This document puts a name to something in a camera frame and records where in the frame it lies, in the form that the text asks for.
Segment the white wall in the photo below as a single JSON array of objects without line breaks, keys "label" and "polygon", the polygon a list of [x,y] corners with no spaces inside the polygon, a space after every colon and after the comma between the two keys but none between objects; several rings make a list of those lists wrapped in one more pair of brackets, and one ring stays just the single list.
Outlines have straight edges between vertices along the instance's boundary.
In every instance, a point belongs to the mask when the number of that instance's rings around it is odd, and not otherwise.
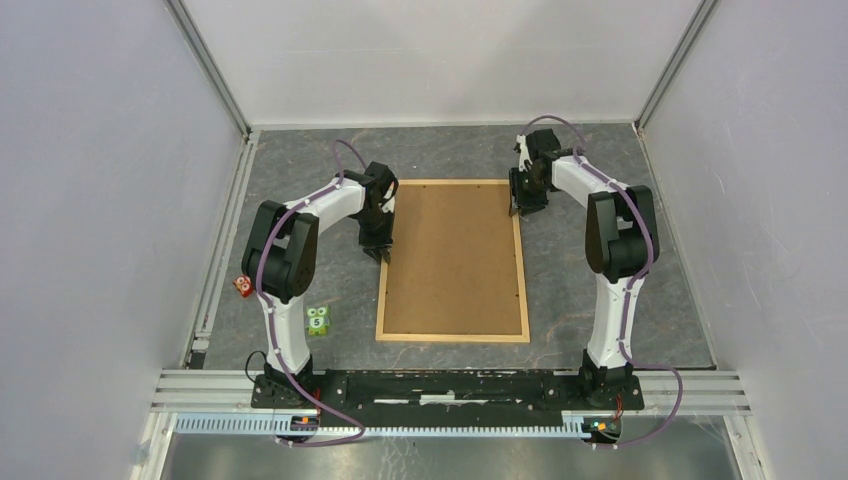
[{"label": "white wall", "polygon": [[0,478],[125,478],[240,136],[160,0],[2,2],[0,112]]},{"label": "white wall", "polygon": [[846,24],[845,2],[722,2],[646,132],[780,479],[848,467]]},{"label": "white wall", "polygon": [[185,0],[253,124],[632,120],[698,0]]}]

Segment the black cable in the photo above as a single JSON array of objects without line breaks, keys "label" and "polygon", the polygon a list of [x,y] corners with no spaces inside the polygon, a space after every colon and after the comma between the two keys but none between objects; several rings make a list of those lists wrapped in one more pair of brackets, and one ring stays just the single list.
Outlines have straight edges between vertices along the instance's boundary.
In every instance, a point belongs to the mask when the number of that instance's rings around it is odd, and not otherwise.
[{"label": "black cable", "polygon": [[250,352],[250,355],[247,356],[247,360],[244,362],[244,376],[247,377],[247,379],[250,380],[251,382],[256,382],[256,379],[250,378],[250,374],[247,373],[247,366],[250,365],[250,359],[253,358],[253,356],[256,355],[257,353],[261,353],[262,358],[265,359],[265,362],[268,362],[268,355],[265,355],[265,352],[263,352],[262,350],[254,350],[254,351]]}]

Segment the green toy block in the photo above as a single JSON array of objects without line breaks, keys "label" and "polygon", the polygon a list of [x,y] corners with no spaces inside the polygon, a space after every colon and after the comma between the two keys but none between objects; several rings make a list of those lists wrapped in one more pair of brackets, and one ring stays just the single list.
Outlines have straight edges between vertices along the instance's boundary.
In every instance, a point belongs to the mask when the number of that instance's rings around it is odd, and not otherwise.
[{"label": "green toy block", "polygon": [[307,328],[313,336],[324,336],[330,328],[330,307],[310,307],[306,309],[306,317],[309,319]]}]

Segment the wooden board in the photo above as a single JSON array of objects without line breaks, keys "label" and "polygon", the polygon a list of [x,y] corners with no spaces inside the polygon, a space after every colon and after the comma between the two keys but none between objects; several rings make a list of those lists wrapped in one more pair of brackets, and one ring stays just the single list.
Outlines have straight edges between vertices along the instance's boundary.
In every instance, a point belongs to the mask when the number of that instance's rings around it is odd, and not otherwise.
[{"label": "wooden board", "polygon": [[507,180],[401,180],[377,340],[529,343]]}]

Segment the marble surface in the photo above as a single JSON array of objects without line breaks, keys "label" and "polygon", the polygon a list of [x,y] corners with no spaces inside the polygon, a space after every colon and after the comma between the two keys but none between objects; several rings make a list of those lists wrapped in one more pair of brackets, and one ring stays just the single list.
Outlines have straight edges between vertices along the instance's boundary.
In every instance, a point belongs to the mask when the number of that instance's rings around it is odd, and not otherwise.
[{"label": "marble surface", "polygon": [[[565,131],[554,127],[563,143]],[[608,175],[653,187],[638,140],[626,124],[583,125],[587,157]],[[262,132],[229,260],[227,278],[240,272],[256,208],[324,186],[336,169],[330,144],[352,141],[366,161],[389,165],[399,178],[506,178],[517,159],[520,127],[426,127]],[[359,169],[343,154],[345,168]],[[379,266],[359,249],[358,225],[342,221],[319,238],[315,279],[306,305],[330,305],[325,337],[310,337],[315,367],[569,368],[580,364],[592,332],[595,281],[583,253],[585,211],[565,193],[549,195],[545,210],[521,219],[530,319],[530,343],[430,344],[377,342]],[[632,348],[643,362],[679,367],[712,365],[707,341],[668,230],[656,202],[661,254],[636,308]],[[206,357],[206,369],[240,369],[253,350],[267,350],[259,302],[242,299],[227,281]]]}]

